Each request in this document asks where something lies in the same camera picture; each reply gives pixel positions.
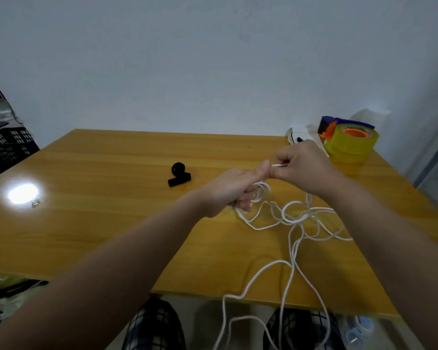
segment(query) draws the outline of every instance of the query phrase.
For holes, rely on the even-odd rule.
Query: packing tape roll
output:
[[[339,124],[334,130],[331,145],[350,154],[366,155],[373,149],[379,136],[376,130],[363,125]]]

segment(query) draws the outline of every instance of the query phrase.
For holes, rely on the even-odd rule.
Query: white rope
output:
[[[277,164],[274,166],[286,166],[286,164]],[[260,202],[261,199],[263,199],[263,197],[267,194],[268,191],[271,190],[271,187],[265,183],[265,182],[258,182],[255,185],[258,186],[258,190],[256,193],[256,198],[251,200],[252,204],[254,202]],[[307,277],[304,275],[304,273],[302,272],[302,270],[300,270],[300,267],[297,264],[297,251],[298,251],[298,247],[300,246],[300,243],[304,240],[304,239],[311,239],[313,241],[327,241],[333,237],[340,239],[342,241],[352,241],[352,238],[343,238],[343,237],[339,237],[338,235],[344,231],[345,227],[343,227],[342,229],[340,229],[337,232],[331,232],[327,229],[327,227],[316,217],[317,214],[321,214],[321,213],[330,213],[330,214],[335,214],[336,212],[331,209],[331,208],[324,208],[324,207],[310,207],[311,203],[313,202],[313,195],[311,194],[306,194],[305,197],[305,202],[302,201],[291,201],[289,203],[287,203],[282,209],[280,209],[280,207],[274,202],[274,201],[263,201],[260,205],[260,207],[258,208],[258,212],[256,213],[255,216],[253,216],[250,219],[246,219],[242,213],[237,210],[237,214],[239,215],[239,218],[241,220],[243,220],[248,226],[250,226],[252,229],[254,230],[262,230],[262,229],[268,229],[271,227],[275,227],[279,224],[284,224],[287,226],[292,226],[291,230],[289,231],[289,235],[288,235],[288,241],[289,241],[289,257],[291,259],[291,263],[287,262],[286,260],[275,260],[267,265],[265,265],[264,267],[262,267],[250,280],[250,282],[247,284],[247,286],[245,287],[245,290],[243,291],[243,293],[240,296],[237,295],[231,295],[231,294],[226,294],[222,297],[222,327],[221,330],[219,332],[219,336],[216,340],[216,343],[214,344],[213,350],[217,350],[217,348],[219,347],[219,343],[222,339],[222,337],[224,336],[224,331],[226,329],[226,322],[227,322],[227,316],[226,316],[226,298],[231,298],[231,299],[235,299],[235,300],[241,300],[245,297],[245,295],[248,292],[248,289],[251,287],[251,284],[257,279],[257,277],[266,269],[268,269],[269,267],[275,265],[275,264],[286,264],[287,266],[289,266],[291,268],[291,275],[289,277],[289,281],[287,282],[287,285],[285,287],[284,290],[284,294],[282,296],[282,301],[281,301],[281,308],[280,308],[280,313],[279,313],[279,333],[278,333],[278,337],[279,337],[279,348],[274,344],[274,342],[271,339],[271,336],[269,334],[268,329],[266,328],[266,324],[264,324],[264,322],[258,318],[255,317],[253,315],[245,315],[242,317],[235,317],[232,318],[229,321],[229,327],[228,327],[228,339],[227,339],[227,344],[226,347],[228,347],[229,342],[230,342],[230,337],[231,337],[231,332],[232,332],[232,323],[235,321],[240,321],[243,319],[254,319],[259,321],[263,327],[264,327],[264,331],[266,332],[266,335],[268,336],[269,342],[271,344],[271,346],[275,349],[275,350],[279,350],[282,348],[282,323],[283,323],[283,313],[284,313],[284,306],[285,306],[285,299],[287,297],[287,293],[289,291],[289,288],[291,286],[291,282],[292,279],[294,277],[294,273],[295,273],[295,269],[298,270],[298,272],[300,273],[300,275],[304,278],[304,280],[307,282],[307,284],[313,289],[313,291],[315,292],[316,296],[318,297],[321,306],[323,307],[323,311],[325,312],[325,316],[327,319],[327,322],[329,323],[329,314],[326,308],[325,303],[323,302],[323,299],[321,298],[320,294],[318,293],[318,291],[316,290],[315,286],[313,286],[311,284],[311,282],[307,279]],[[302,204],[306,206],[306,210],[303,211],[300,216],[296,219],[292,216],[290,216],[289,214],[287,214],[285,211],[286,209],[294,204]],[[261,213],[261,209],[263,208],[264,205],[269,205],[271,206],[271,214],[273,216],[273,218],[276,220],[276,223],[273,223],[269,226],[265,226],[265,227],[254,227],[251,223],[258,217],[258,215]],[[280,212],[279,216],[276,216],[274,214],[274,209],[277,209]],[[309,236],[306,232],[305,232],[305,228],[303,226],[303,222],[305,220],[310,220],[316,223],[317,226],[317,232],[316,234]],[[300,229],[302,230],[302,234],[300,236],[299,239],[297,239],[293,244],[291,242],[291,237],[292,237],[292,231],[295,229],[295,227],[300,226]],[[317,238],[321,232],[321,227],[323,227],[324,231],[326,231],[329,236],[325,237],[325,238]],[[323,338],[323,341],[315,348],[317,349],[318,347],[324,345],[328,339],[329,339],[329,335],[331,333],[331,327],[327,327],[326,329],[326,334],[325,337]]]

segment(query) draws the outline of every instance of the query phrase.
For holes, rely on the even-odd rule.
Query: wooden table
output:
[[[74,130],[0,175],[0,273],[52,278],[185,192],[228,168],[256,167],[286,145],[285,137]],[[170,168],[178,161],[192,181],[169,188]],[[363,164],[337,166],[438,240],[438,209],[376,152]],[[40,206],[8,201],[7,192],[26,182],[39,187]],[[287,183],[269,184],[268,199],[280,206],[304,199],[303,192]],[[316,198],[313,206],[326,204]],[[341,222],[334,217],[326,222],[335,229]],[[256,224],[270,221],[266,210]],[[315,230],[311,222],[306,227]],[[288,231],[288,226],[252,230],[226,209],[198,223],[153,292],[209,298],[239,294],[263,265],[289,259]],[[333,312],[397,314],[353,242],[306,240],[298,263]],[[268,269],[246,300],[276,305],[289,273],[283,264]],[[320,308],[298,274],[287,304]]]

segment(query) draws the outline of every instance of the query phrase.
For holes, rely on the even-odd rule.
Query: right hand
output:
[[[341,183],[348,180],[312,140],[293,144],[276,152],[276,163],[286,167],[271,167],[270,178],[291,183],[303,191],[326,199]]]

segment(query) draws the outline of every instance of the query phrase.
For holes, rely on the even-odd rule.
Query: floor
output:
[[[212,349],[222,325],[220,301],[200,298],[167,295],[164,300],[175,308],[182,322],[183,333],[188,350]],[[229,317],[256,315],[265,323],[273,314],[274,308],[231,302],[227,304]],[[365,340],[363,350],[423,350],[420,342],[401,321],[375,320],[374,334]],[[126,328],[114,339],[106,350],[120,350]],[[256,321],[241,321],[232,328],[232,341],[229,349],[261,350],[263,348],[263,327]]]

